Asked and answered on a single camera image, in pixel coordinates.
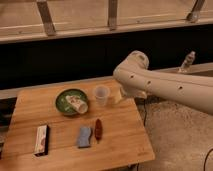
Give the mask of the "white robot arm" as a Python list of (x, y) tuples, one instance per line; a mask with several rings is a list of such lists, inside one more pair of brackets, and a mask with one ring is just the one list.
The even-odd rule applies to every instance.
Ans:
[(141, 51), (131, 52), (113, 71), (121, 84), (117, 101), (140, 91), (213, 115), (213, 77), (150, 71)]

